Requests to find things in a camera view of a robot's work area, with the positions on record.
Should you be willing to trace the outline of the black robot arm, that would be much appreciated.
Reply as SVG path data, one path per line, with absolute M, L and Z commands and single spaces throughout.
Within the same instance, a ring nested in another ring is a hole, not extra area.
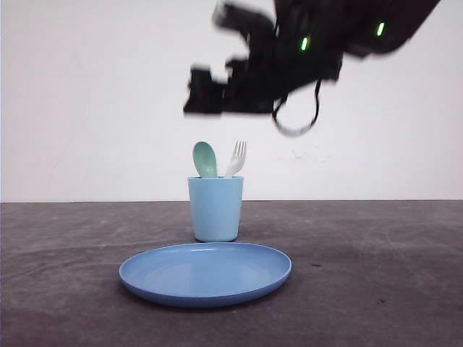
M 185 113 L 270 113 L 276 101 L 312 82 L 336 81 L 342 58 L 385 54 L 405 44 L 435 1 L 276 1 L 276 16 L 217 4 L 213 23 L 239 33 L 249 49 L 225 82 L 192 68 Z

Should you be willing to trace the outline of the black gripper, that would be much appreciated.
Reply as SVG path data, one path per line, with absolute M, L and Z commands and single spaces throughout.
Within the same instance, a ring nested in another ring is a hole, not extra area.
M 337 80 L 342 53 L 315 40 L 315 9 L 309 1 L 277 1 L 276 19 L 230 2 L 217 4 L 214 24 L 239 33 L 249 55 L 230 59 L 227 81 L 209 69 L 190 69 L 186 115 L 274 113 L 275 101 L 284 103 L 290 92 L 322 80 Z

